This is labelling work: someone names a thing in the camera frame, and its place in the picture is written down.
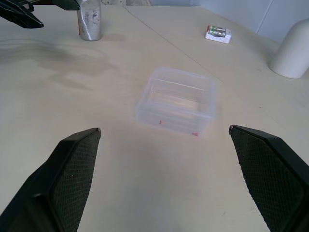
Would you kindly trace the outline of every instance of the metal can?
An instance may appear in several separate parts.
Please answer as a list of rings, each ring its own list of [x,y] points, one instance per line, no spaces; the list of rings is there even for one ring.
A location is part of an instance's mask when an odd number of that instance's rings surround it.
[[[77,0],[80,10],[77,11],[79,34],[83,40],[95,41],[102,38],[101,1]]]

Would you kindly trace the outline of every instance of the green battery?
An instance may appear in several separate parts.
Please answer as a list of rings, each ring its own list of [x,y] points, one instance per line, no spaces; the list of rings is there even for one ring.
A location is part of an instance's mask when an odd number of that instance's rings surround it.
[[[215,37],[225,37],[226,30],[224,28],[216,27],[216,26],[210,26],[208,33]]]

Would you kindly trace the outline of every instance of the table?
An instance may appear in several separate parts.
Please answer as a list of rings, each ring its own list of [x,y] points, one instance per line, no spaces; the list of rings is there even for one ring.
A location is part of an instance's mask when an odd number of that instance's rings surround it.
[[[35,6],[42,29],[0,19],[0,211],[62,138],[101,127],[80,232],[269,231],[228,128],[277,135],[309,163],[308,74],[273,73],[276,42],[201,7],[102,10],[98,42],[82,41],[76,12],[54,6]],[[231,43],[205,40],[208,24],[231,29]],[[215,79],[217,117],[202,137],[136,122],[159,66]]]

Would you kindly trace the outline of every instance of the white cylindrical object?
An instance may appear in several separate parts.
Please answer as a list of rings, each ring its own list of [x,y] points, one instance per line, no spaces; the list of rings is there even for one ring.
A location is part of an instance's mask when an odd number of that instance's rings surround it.
[[[282,42],[269,68],[275,73],[297,79],[309,67],[309,19],[296,23]]]

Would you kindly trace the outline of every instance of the transparent plastic container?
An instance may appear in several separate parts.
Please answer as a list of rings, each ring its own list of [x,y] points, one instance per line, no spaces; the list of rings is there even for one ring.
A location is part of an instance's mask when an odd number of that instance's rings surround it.
[[[214,80],[166,67],[150,76],[136,108],[141,123],[195,136],[215,115]]]

